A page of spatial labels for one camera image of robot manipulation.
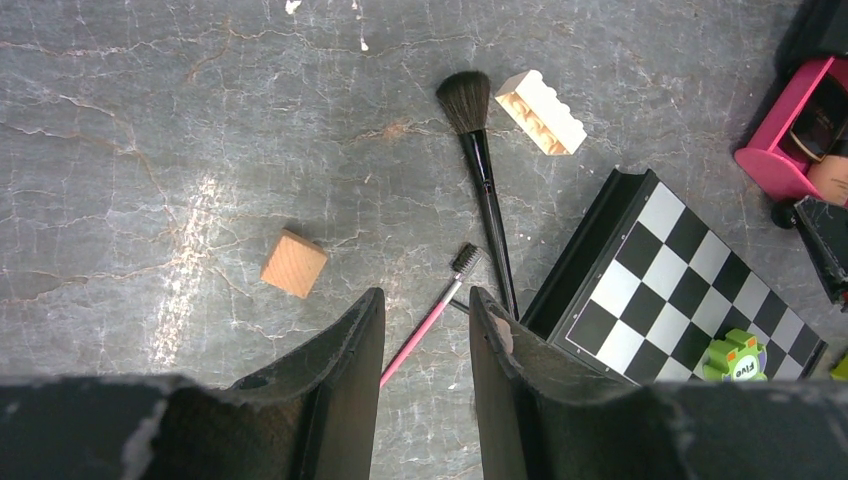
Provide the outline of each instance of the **chessboard box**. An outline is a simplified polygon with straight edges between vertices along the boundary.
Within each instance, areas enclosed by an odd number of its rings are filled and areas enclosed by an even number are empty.
[[[766,346],[766,375],[808,376],[825,342],[656,174],[613,171],[522,322],[626,383],[703,379],[733,328]]]

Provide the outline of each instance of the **spoolie brush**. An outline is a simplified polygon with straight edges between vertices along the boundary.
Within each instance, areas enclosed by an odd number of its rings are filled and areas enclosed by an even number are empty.
[[[501,209],[495,192],[495,179],[489,160],[489,143],[486,138],[486,116],[489,109],[491,82],[482,72],[460,72],[451,75],[436,90],[436,98],[453,127],[468,168],[474,179],[477,198],[483,213],[489,251],[495,261],[495,274],[500,285],[501,298],[507,311],[518,321],[518,302],[512,285],[506,234],[501,219]]]
[[[451,282],[450,286],[447,290],[445,290],[444,295],[439,301],[436,303],[436,306],[427,315],[427,318],[421,322],[421,325],[415,330],[411,337],[406,341],[403,348],[395,355],[395,358],[392,359],[389,366],[386,367],[386,370],[383,372],[383,375],[380,377],[380,388],[383,388],[383,385],[392,378],[392,375],[395,374],[400,365],[406,360],[406,357],[412,353],[412,350],[418,345],[418,342],[424,338],[424,335],[430,330],[430,327],[433,326],[433,323],[438,320],[439,316],[442,312],[447,308],[448,303],[450,303],[453,296],[456,295],[459,287],[462,286],[462,282],[465,281],[471,275],[471,272],[474,271],[474,267],[477,266],[477,263],[480,261],[480,258],[483,256],[483,252],[480,251],[476,246],[466,243],[462,250],[459,251],[459,254],[456,258],[451,262],[451,268],[454,271],[453,282]]]

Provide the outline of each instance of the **yellow-green object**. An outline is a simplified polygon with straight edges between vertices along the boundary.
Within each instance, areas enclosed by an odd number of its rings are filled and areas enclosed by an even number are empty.
[[[834,380],[848,380],[848,353],[842,357],[836,368],[830,371],[830,376]]]
[[[734,328],[724,340],[710,342],[707,353],[709,360],[704,365],[704,377],[707,380],[768,380],[763,373],[766,368],[766,347],[752,333]]]

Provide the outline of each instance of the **black brush handle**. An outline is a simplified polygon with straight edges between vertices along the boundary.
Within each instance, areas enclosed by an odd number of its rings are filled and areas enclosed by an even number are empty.
[[[489,254],[495,262],[495,275],[498,277],[501,298],[507,311],[519,321],[518,302],[515,300],[515,287],[512,286],[512,270],[509,267],[509,253],[506,247],[506,234],[503,230],[501,208],[498,206],[498,196],[495,192],[495,179],[492,175],[492,164],[489,161],[489,142],[486,130],[475,130],[459,135],[459,143],[468,168],[474,179],[477,197],[483,213],[483,225],[486,228],[486,239],[489,243]]]

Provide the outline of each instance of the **beige bottle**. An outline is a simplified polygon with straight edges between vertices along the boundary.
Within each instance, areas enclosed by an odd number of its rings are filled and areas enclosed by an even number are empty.
[[[848,139],[837,141],[821,163],[810,165],[807,179],[819,191],[822,200],[845,205],[848,202]]]

